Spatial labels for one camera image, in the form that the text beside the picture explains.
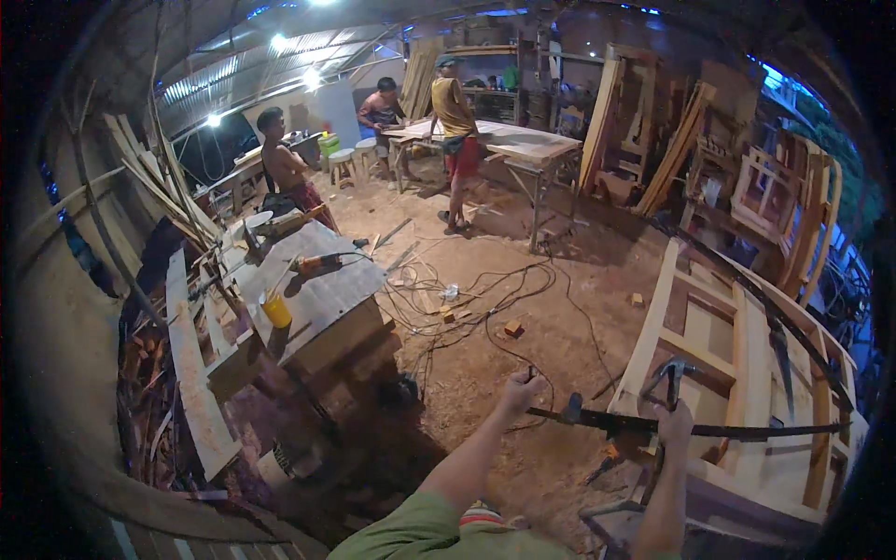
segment man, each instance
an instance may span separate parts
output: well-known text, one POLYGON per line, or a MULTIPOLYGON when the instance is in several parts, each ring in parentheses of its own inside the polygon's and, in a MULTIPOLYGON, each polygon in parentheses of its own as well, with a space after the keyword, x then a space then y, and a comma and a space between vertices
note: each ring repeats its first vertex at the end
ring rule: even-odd
MULTIPOLYGON (((347 538, 331 560, 383 558, 573 558, 572 551, 527 530, 512 529, 478 501, 486 490, 501 437, 522 416, 547 381, 528 372, 510 376, 497 408, 460 447, 440 462, 397 510, 347 538)), ((633 557, 673 558, 685 538, 687 444, 694 420, 683 402, 675 412, 656 410, 666 460, 644 513, 633 557)))
POLYGON ((438 217, 448 224, 445 235, 450 236, 465 229, 469 223, 463 218, 463 189, 470 178, 477 174, 479 144, 476 119, 458 81, 460 59, 441 55, 435 60, 436 78, 433 82, 433 120, 424 139, 432 138, 435 123, 442 121, 445 165, 451 180, 451 200, 448 211, 440 211, 438 217))
MULTIPOLYGON (((307 212, 323 204, 321 195, 314 189, 311 181, 305 180, 304 173, 309 169, 308 165, 298 154, 284 146, 280 139, 286 134, 286 125, 283 122, 283 109, 268 107, 255 121, 258 132, 264 134, 262 144, 262 164, 264 169, 271 174, 274 183, 296 203, 302 211, 307 212)), ((317 220, 327 228, 336 231, 333 226, 332 215, 329 209, 318 214, 317 220)))
MULTIPOLYGON (((387 181, 394 181, 395 173, 389 169, 389 138, 383 131, 396 126, 400 118, 405 115, 398 104, 398 85, 388 76, 380 78, 376 91, 361 104, 358 122, 376 131, 376 157, 380 159, 382 177, 387 181)), ((409 181, 419 181, 408 169, 407 156, 401 159, 401 172, 409 181)), ((389 188, 395 190, 395 185, 389 185, 389 188)))

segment yellow tank top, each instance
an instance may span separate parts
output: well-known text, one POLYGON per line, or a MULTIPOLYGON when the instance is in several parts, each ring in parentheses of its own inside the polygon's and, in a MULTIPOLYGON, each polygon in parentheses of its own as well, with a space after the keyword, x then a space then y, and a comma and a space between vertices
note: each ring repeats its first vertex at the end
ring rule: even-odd
POLYGON ((436 78, 433 82, 433 111, 442 122, 445 138, 464 136, 473 130, 474 122, 464 109, 461 83, 456 78, 436 78))

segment hand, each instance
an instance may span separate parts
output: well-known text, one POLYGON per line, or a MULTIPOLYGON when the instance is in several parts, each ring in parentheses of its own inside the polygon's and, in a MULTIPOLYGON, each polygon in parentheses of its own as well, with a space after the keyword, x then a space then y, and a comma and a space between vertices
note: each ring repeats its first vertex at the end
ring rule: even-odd
POLYGON ((532 406, 535 396, 545 390, 547 379, 544 375, 535 375, 529 379, 528 371, 520 371, 510 375, 504 386, 504 395, 498 408, 516 418, 532 406))
POLYGON ((685 454, 691 441, 691 430, 694 429, 694 417, 685 402, 679 401, 675 412, 655 404, 653 412, 659 420, 659 440, 666 446, 666 451, 685 454))

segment yellow cup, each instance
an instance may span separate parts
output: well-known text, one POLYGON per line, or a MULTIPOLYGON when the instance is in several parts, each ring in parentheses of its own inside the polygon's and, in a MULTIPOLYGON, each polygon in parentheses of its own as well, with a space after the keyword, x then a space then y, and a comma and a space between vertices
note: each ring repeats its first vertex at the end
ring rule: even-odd
POLYGON ((292 322, 292 315, 283 302, 283 297, 277 292, 265 290, 259 302, 275 329, 282 329, 292 322))

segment green cap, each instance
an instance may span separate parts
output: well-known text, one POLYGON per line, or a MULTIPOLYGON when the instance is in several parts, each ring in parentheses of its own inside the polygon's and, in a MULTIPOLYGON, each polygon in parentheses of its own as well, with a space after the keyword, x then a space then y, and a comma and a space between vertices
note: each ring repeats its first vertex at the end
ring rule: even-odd
POLYGON ((445 66, 453 66, 461 62, 461 58, 455 55, 440 55, 435 60, 436 68, 444 68, 445 66))

